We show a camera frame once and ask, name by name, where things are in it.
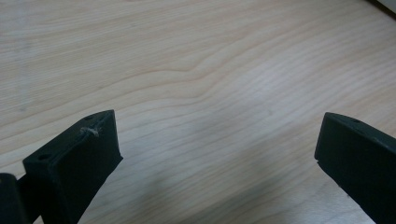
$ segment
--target light wood tabletop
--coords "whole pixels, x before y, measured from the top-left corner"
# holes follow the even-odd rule
[[[0,72],[1,173],[115,110],[79,223],[373,223],[314,159],[327,111],[396,136],[396,22],[367,1],[0,0]]]

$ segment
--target black corner object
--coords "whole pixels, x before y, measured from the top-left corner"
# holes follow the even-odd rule
[[[90,115],[23,160],[26,175],[0,174],[0,223],[78,223],[122,160],[113,110]]]
[[[376,223],[396,223],[396,139],[353,118],[326,113],[318,165]]]

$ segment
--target wooden table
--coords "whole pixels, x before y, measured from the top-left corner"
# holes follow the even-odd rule
[[[373,223],[314,159],[326,111],[396,135],[367,1],[1,0],[0,72],[0,172],[115,109],[124,161],[80,223]]]

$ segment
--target screw hole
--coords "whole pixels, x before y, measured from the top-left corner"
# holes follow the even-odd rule
[[[39,159],[40,161],[45,161],[45,160],[47,160],[47,159],[49,159],[49,158],[50,158],[50,154],[43,154],[43,155],[41,155],[41,156],[38,157],[38,159]]]

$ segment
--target wood grain pattern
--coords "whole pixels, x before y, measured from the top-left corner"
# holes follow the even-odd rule
[[[361,0],[0,0],[0,172],[114,108],[125,160],[80,223],[373,223],[314,150],[326,111],[396,135],[395,24]]]

